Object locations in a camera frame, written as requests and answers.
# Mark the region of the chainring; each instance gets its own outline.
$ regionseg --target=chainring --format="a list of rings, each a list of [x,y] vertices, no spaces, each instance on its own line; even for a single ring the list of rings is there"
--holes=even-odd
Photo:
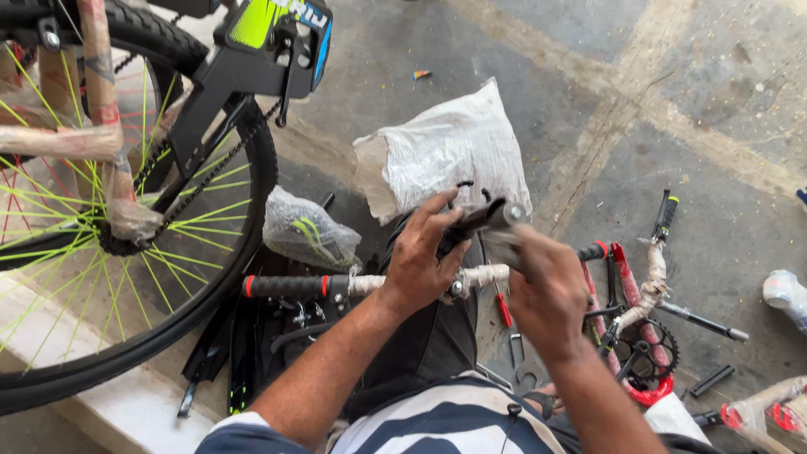
[[[648,385],[653,380],[659,380],[669,376],[673,370],[675,370],[675,366],[678,365],[679,361],[678,343],[675,341],[670,331],[652,318],[645,318],[626,327],[620,334],[619,343],[623,346],[621,347],[622,351],[625,351],[625,347],[629,349],[627,355],[619,355],[619,353],[617,353],[620,364],[624,366],[627,359],[633,354],[633,345],[635,342],[645,340],[641,332],[647,325],[652,326],[659,341],[656,343],[648,342],[650,344],[650,353],[640,359],[630,371],[628,371],[629,381],[642,385]],[[660,364],[654,357],[654,353],[658,352],[659,349],[667,353],[667,358],[670,360],[669,364]]]

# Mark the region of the black grip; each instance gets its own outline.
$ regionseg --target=black grip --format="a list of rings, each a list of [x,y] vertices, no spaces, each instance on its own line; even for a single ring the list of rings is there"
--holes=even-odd
[[[247,276],[241,286],[245,296],[322,295],[323,276]]]
[[[672,225],[672,217],[675,215],[675,208],[678,207],[678,199],[670,197],[667,199],[667,210],[664,212],[664,218],[661,221],[661,226],[669,229]]]
[[[588,262],[589,260],[602,259],[605,257],[605,248],[602,245],[594,243],[591,246],[584,247],[577,250],[577,258],[581,262]]]

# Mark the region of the person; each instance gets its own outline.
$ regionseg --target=person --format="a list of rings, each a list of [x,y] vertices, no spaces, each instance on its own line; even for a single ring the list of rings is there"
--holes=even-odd
[[[482,263],[476,239],[436,259],[462,216],[443,209],[457,192],[434,196],[399,224],[383,286],[248,412],[215,425],[197,454],[308,453],[326,437],[325,452],[340,454],[668,452],[583,336],[588,290],[576,253],[529,226],[516,230],[525,274],[510,273],[509,308],[554,384],[524,398],[474,372],[476,295],[437,301],[461,264]],[[351,422],[343,431],[340,416]],[[690,452],[713,452],[702,448]]]

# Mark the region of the wheel rim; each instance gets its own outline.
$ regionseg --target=wheel rim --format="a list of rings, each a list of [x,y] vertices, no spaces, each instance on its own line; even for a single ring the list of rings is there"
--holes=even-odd
[[[135,61],[130,66],[142,67],[143,74],[149,74],[144,62],[137,65]],[[149,87],[148,78],[141,77],[140,81]],[[124,84],[119,85],[119,90],[126,89]],[[146,90],[141,91],[144,102],[140,129],[124,127],[124,134],[127,130],[138,131],[140,146],[146,144],[143,148],[148,149],[148,143],[153,141],[147,134],[148,124],[158,122],[165,106],[154,105],[149,109],[146,93]],[[121,111],[122,117],[127,114]],[[237,132],[233,133],[229,141],[224,142],[225,146],[213,153],[210,163],[191,180],[183,196],[194,190],[237,138]],[[131,133],[127,139],[128,143],[135,140]],[[170,156],[164,153],[161,159],[164,158],[170,159]],[[26,238],[33,233],[39,236],[40,242],[57,236],[62,240],[61,247],[36,251],[36,259],[28,264],[0,273],[0,305],[6,306],[3,310],[6,314],[0,316],[0,351],[10,349],[18,357],[29,360],[21,370],[0,375],[0,390],[67,376],[105,359],[113,359],[169,329],[204,300],[211,286],[220,282],[239,259],[238,252],[246,241],[243,230],[253,229],[248,221],[257,213],[257,207],[251,203],[257,190],[253,184],[256,181],[254,168],[241,153],[153,247],[136,256],[113,257],[100,250],[93,222],[102,217],[98,211],[102,213],[104,209],[99,166],[90,163],[83,169],[85,172],[81,172],[81,167],[72,162],[49,162],[47,158],[40,161],[43,169],[38,171],[41,174],[52,170],[50,185],[37,184],[38,174],[31,176],[35,172],[27,163],[17,166],[15,162],[8,162],[5,172],[13,172],[18,181],[24,181],[29,187],[12,183],[13,177],[6,184],[0,175],[0,195],[6,196],[0,199],[0,204],[11,206],[19,202],[19,209],[9,208],[0,215],[0,236],[4,237],[0,241],[0,263],[30,259],[30,248],[25,252],[23,246],[30,245],[31,240]],[[65,182],[58,175],[63,171],[72,171],[77,181],[87,181],[89,192],[78,197],[70,193],[71,188],[66,184],[61,187]],[[221,196],[205,197],[208,193]],[[140,196],[143,203],[156,199],[156,196]],[[16,224],[26,225],[28,233],[8,228],[5,218],[13,216],[16,216]],[[32,229],[29,219],[47,219],[49,225]],[[44,323],[48,317],[53,323]],[[41,342],[33,342],[34,338],[40,338]],[[63,347],[64,351],[54,346]]]

